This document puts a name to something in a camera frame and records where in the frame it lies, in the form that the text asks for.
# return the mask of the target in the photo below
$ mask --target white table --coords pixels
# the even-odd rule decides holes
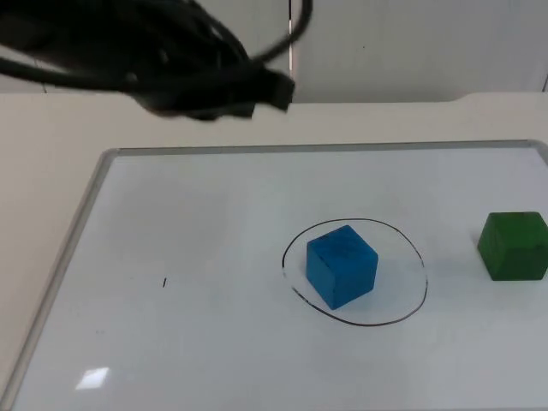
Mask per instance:
[[[130,146],[536,139],[548,95],[481,94],[442,104],[304,104],[253,122],[163,120],[129,98],[3,95],[0,116],[0,392],[101,152]]]

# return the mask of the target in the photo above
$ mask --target black circle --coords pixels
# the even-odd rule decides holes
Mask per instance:
[[[362,217],[335,218],[335,219],[332,219],[332,220],[322,221],[321,223],[316,223],[313,226],[308,227],[307,229],[304,229],[303,231],[301,231],[299,234],[297,234],[293,238],[293,240],[291,240],[289,245],[285,248],[285,251],[283,252],[283,256],[282,256],[282,274],[283,274],[283,276],[287,279],[287,275],[285,273],[285,257],[287,256],[288,251],[290,250],[290,248],[293,246],[293,244],[295,244],[295,242],[299,239],[299,237],[301,237],[301,235],[307,233],[311,229],[315,229],[316,227],[318,227],[320,225],[324,225],[324,224],[328,224],[328,223],[343,222],[343,221],[369,221],[369,222],[372,222],[372,223],[382,224],[386,227],[389,227],[390,229],[393,229],[397,234],[399,234],[401,237],[403,237],[403,239],[407,243],[409,243],[409,245],[413,248],[413,250],[415,251],[415,253],[419,257],[420,264],[422,265],[423,268],[425,267],[425,262],[422,259],[422,255],[420,255],[419,249],[413,244],[413,242],[411,240],[409,240],[409,238],[405,234],[403,234],[398,228],[394,227],[393,225],[385,223],[384,221],[375,220],[373,218],[362,218]],[[423,294],[422,300],[420,301],[420,304],[413,311],[411,311],[410,313],[404,315],[403,317],[401,317],[399,319],[393,319],[391,321],[384,321],[383,323],[367,323],[367,324],[364,324],[364,323],[355,323],[353,321],[348,321],[346,319],[341,319],[340,317],[337,317],[334,314],[326,312],[324,309],[316,306],[315,304],[312,304],[312,302],[310,302],[303,294],[301,294],[299,292],[299,290],[296,289],[293,285],[291,286],[291,289],[304,302],[306,302],[306,304],[308,304],[310,307],[312,307],[313,309],[315,309],[319,313],[322,313],[322,314],[326,315],[327,317],[330,317],[331,319],[335,319],[336,321],[340,321],[341,323],[344,323],[344,324],[347,324],[347,325],[353,325],[353,326],[356,326],[356,327],[382,327],[382,326],[385,326],[385,325],[393,325],[393,324],[401,323],[402,321],[404,321],[404,320],[408,319],[409,317],[411,317],[413,314],[417,313],[422,308],[422,306],[425,305],[426,297],[428,295],[428,276],[426,276],[425,292]]]

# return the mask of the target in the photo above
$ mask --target cube face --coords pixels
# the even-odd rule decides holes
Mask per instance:
[[[478,249],[493,280],[540,280],[548,269],[548,227],[537,212],[492,213]]]
[[[371,291],[378,255],[348,225],[307,244],[307,279],[336,309]]]

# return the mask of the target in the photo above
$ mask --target whiteboard frame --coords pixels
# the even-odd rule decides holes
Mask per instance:
[[[25,373],[38,345],[41,332],[50,314],[50,310],[61,288],[65,273],[73,257],[74,251],[87,219],[95,205],[100,188],[109,173],[113,161],[119,157],[140,156],[181,156],[205,154],[246,154],[272,152],[358,152],[358,151],[395,151],[395,150],[427,150],[427,149],[480,149],[480,148],[534,148],[548,166],[548,145],[538,140],[499,140],[499,141],[469,141],[469,142],[434,142],[434,143],[387,143],[387,144],[345,144],[321,146],[232,146],[232,147],[167,147],[167,148],[116,148],[110,149],[100,156],[92,178],[88,183],[84,196],[74,215],[67,236],[57,255],[48,276],[48,285],[35,314],[33,324],[28,332],[20,355],[15,363],[6,390],[0,396],[0,411],[10,411],[21,387]]]

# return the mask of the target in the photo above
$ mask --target blue cube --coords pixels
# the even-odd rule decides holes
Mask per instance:
[[[349,225],[307,244],[307,279],[332,310],[371,291],[377,265],[375,250]]]

